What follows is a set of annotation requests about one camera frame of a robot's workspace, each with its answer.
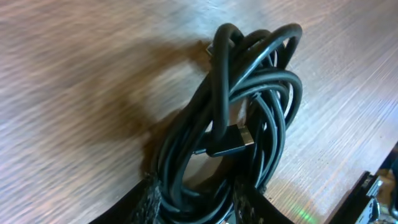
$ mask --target black cord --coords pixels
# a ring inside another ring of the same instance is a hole
[[[154,170],[162,193],[161,222],[221,223],[233,211],[233,180],[237,175],[245,176],[264,193],[282,155],[285,130],[302,98],[300,79],[285,70],[301,35],[298,24],[274,32],[257,30],[246,37],[232,24],[219,27],[213,42],[212,69],[168,128],[155,156]],[[214,188],[204,192],[186,188],[182,177],[205,129],[213,122],[211,141],[220,141],[228,127],[229,105],[245,97],[250,102],[246,126],[254,144]]]

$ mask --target black cable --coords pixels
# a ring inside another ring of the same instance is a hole
[[[264,193],[282,155],[285,130],[302,98],[300,79],[285,70],[301,35],[298,24],[274,32],[257,30],[246,37],[232,24],[217,30],[212,69],[170,125],[155,156],[154,170],[162,193],[160,221],[221,223],[233,211],[233,180],[237,175],[245,176]],[[246,126],[254,144],[214,188],[197,192],[184,187],[183,174],[205,129],[213,122],[211,141],[220,141],[227,130],[229,105],[245,97],[250,102]]]

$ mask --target wooden surface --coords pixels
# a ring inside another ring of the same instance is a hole
[[[86,223],[112,206],[203,79],[204,45],[224,22],[245,34],[303,27],[289,67],[303,102],[266,197],[294,222],[323,223],[398,140],[397,8],[0,1],[0,223]]]

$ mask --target brown tabletop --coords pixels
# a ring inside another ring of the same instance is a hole
[[[1,1],[0,223],[86,223],[120,199],[203,80],[203,48],[225,22],[245,34],[303,27],[289,65],[303,101],[266,197],[294,222],[323,223],[398,140],[397,8],[395,0]]]

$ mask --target cable bundle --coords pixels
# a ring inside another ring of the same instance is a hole
[[[219,27],[211,71],[171,123],[154,158],[162,194],[161,222],[221,223],[233,211],[237,175],[264,193],[282,155],[285,131],[302,98],[300,79],[285,70],[301,35],[298,24],[274,32],[257,30],[247,36],[232,24]],[[202,192],[186,188],[182,177],[206,128],[213,122],[211,142],[222,141],[228,128],[229,105],[243,98],[249,99],[246,126],[254,143],[240,152],[220,183]]]

